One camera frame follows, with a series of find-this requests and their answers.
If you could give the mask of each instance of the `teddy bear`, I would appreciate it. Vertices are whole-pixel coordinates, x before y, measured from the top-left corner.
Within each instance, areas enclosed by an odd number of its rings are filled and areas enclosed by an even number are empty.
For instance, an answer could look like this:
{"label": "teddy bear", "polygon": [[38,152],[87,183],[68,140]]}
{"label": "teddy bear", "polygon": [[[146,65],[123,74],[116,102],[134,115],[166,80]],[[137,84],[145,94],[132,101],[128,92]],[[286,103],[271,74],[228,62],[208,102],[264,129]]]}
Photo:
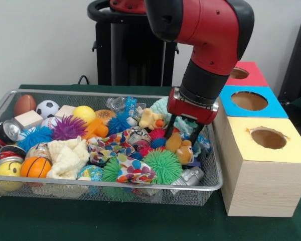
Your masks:
{"label": "teddy bear", "polygon": [[162,128],[164,127],[164,116],[162,114],[154,113],[151,109],[146,108],[141,115],[139,126],[141,128],[149,128],[150,130]]}
{"label": "teddy bear", "polygon": [[193,160],[192,143],[189,140],[182,140],[178,133],[173,133],[167,140],[165,148],[175,153],[182,165],[187,165]]}

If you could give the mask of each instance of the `wire mesh basket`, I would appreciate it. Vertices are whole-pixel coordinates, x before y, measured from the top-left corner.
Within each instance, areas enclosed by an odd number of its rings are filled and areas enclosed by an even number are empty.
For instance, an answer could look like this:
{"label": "wire mesh basket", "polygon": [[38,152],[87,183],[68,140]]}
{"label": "wire mesh basket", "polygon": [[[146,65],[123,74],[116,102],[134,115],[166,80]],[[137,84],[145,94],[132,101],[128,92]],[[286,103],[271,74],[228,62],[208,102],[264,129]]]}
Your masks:
{"label": "wire mesh basket", "polygon": [[[25,94],[32,95],[37,103],[53,100],[62,106],[87,105],[93,109],[104,109],[109,97],[128,96],[124,94],[90,93],[70,91],[48,91],[17,89],[8,92],[0,101],[0,122],[13,118],[16,101]],[[129,95],[137,102],[150,107],[163,96]],[[212,152],[206,156],[204,151],[198,156],[205,174],[198,186],[130,184],[116,182],[97,182],[79,180],[60,180],[48,178],[27,178],[0,176],[0,187],[16,189],[6,191],[0,188],[0,196],[19,196],[37,198],[65,198],[78,200],[121,201],[141,203],[162,203],[203,206],[212,192],[223,183],[212,125],[205,127],[202,134],[211,141]]]}

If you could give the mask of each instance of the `brown teddy bear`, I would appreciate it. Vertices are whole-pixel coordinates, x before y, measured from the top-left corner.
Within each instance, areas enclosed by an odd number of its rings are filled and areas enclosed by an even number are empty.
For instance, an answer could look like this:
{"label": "brown teddy bear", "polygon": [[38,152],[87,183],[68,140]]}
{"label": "brown teddy bear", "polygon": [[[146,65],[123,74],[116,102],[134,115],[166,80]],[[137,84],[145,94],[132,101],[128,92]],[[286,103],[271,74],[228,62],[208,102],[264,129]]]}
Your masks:
{"label": "brown teddy bear", "polygon": [[166,149],[175,153],[182,165],[187,165],[193,160],[192,143],[189,140],[182,141],[178,133],[173,133],[167,140]]}

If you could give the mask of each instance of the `yellow duck toy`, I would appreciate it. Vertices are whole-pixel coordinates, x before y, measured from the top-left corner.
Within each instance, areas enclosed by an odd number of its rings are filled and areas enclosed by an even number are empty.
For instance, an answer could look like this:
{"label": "yellow duck toy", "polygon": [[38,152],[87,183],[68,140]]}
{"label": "yellow duck toy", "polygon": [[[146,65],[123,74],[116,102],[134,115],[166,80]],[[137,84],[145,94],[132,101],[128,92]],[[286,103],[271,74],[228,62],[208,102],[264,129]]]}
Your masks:
{"label": "yellow duck toy", "polygon": [[164,127],[164,116],[162,114],[157,114],[152,112],[151,109],[144,109],[139,126],[141,128],[149,128],[150,130],[163,128]]}

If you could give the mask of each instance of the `basketball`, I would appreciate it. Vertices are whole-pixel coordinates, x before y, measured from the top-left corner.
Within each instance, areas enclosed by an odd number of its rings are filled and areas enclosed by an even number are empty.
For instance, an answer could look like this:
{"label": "basketball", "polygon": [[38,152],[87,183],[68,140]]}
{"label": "basketball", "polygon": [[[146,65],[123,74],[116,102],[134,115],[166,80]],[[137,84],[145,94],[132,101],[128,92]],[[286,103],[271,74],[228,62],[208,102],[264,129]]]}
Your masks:
{"label": "basketball", "polygon": [[25,159],[21,166],[20,176],[22,177],[41,177],[46,178],[51,169],[51,162],[46,157],[30,157]]}

